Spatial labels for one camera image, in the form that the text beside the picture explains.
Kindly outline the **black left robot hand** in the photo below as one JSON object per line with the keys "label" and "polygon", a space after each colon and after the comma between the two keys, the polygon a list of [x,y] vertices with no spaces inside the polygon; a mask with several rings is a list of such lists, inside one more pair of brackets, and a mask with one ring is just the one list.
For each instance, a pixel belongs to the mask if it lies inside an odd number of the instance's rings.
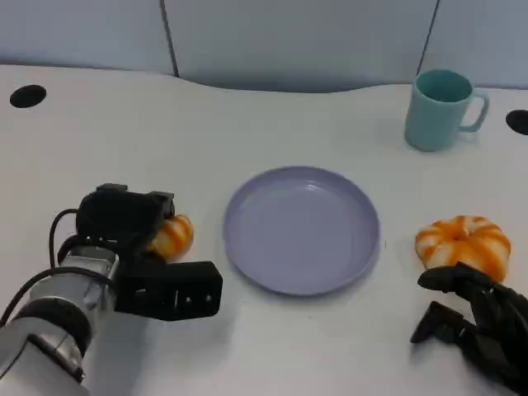
{"label": "black left robot hand", "polygon": [[138,193],[128,186],[103,184],[84,198],[76,215],[77,235],[119,255],[147,250],[167,219],[175,214],[174,194]]}

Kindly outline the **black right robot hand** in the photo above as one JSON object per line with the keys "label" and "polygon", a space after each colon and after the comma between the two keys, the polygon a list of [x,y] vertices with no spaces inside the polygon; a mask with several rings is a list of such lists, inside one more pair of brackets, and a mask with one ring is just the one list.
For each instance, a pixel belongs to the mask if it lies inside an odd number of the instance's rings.
{"label": "black right robot hand", "polygon": [[430,303],[410,342],[431,337],[456,345],[489,379],[527,394],[527,298],[462,262],[424,271],[417,283],[469,302],[474,322],[436,301]]}

